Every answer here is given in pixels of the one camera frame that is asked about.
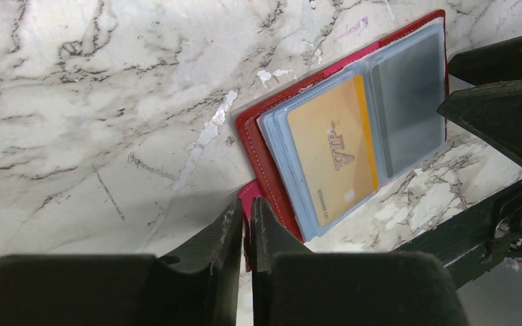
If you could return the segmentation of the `red leather card holder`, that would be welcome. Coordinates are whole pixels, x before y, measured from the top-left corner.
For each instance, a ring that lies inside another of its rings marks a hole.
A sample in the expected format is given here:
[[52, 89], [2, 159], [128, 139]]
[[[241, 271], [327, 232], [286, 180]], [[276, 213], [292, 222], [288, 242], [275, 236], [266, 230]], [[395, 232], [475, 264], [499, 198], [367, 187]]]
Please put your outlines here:
[[[237, 133], [244, 146], [251, 167], [254, 170], [256, 181], [261, 192], [269, 201], [277, 220], [283, 224], [291, 234], [297, 237], [297, 239], [308, 241], [325, 234], [333, 226], [362, 206], [382, 186], [396, 178], [387, 178], [383, 161], [378, 116], [373, 99], [370, 77], [372, 57], [381, 50], [399, 41], [404, 41], [413, 35], [440, 33], [443, 38], [445, 55], [446, 98], [449, 91], [449, 83], [447, 80], [445, 17], [446, 14], [444, 10], [434, 10], [394, 32], [369, 43], [367, 46], [346, 55], [327, 67], [312, 73], [293, 86], [247, 108], [237, 116], [235, 121]], [[322, 228], [317, 222], [315, 209], [311, 201], [302, 166], [300, 165], [300, 159], [288, 124], [287, 115], [290, 111], [357, 75], [361, 75], [364, 78], [366, 103], [375, 151], [375, 164], [377, 166], [379, 187], [376, 192], [361, 201], [352, 211], [349, 211], [328, 227]], [[397, 177], [403, 175], [416, 165], [405, 170]]]

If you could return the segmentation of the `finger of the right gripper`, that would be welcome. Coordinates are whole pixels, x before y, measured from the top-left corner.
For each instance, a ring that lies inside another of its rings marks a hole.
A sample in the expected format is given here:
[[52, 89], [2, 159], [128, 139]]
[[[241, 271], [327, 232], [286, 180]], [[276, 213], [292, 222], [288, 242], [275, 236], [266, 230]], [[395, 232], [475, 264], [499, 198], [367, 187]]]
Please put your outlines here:
[[522, 167], [522, 80], [454, 91], [437, 112]]
[[474, 86], [522, 80], [522, 36], [458, 53], [448, 70]]

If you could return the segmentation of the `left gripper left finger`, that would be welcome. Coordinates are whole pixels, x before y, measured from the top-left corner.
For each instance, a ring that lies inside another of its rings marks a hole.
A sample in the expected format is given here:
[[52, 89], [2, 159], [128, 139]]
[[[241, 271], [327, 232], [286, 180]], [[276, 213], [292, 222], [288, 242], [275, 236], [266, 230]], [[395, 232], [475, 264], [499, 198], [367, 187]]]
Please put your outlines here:
[[0, 325], [234, 325], [243, 210], [156, 257], [0, 257]]

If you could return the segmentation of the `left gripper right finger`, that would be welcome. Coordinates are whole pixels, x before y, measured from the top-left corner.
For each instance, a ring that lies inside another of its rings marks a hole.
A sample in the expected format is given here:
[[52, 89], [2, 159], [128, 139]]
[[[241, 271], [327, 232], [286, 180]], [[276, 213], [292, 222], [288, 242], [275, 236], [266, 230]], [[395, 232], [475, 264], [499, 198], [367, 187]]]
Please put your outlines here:
[[251, 205], [255, 325], [467, 325], [455, 285], [427, 253], [314, 253]]

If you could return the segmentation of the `gold vip credit card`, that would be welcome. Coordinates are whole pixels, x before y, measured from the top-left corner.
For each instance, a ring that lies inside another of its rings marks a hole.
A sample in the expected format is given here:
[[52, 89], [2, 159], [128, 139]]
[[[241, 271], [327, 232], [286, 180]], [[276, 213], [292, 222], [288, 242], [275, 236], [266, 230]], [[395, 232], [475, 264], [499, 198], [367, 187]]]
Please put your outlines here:
[[335, 86], [287, 119], [318, 225], [328, 227], [379, 187], [364, 78]]

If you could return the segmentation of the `black mounting base rail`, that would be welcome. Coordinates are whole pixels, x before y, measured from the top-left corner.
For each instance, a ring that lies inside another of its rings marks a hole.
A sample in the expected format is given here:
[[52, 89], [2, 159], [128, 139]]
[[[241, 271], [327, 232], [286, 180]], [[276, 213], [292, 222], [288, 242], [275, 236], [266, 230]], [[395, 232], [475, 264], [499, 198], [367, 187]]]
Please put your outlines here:
[[511, 245], [522, 238], [522, 180], [500, 190], [398, 247], [437, 257], [457, 287], [506, 258], [522, 258]]

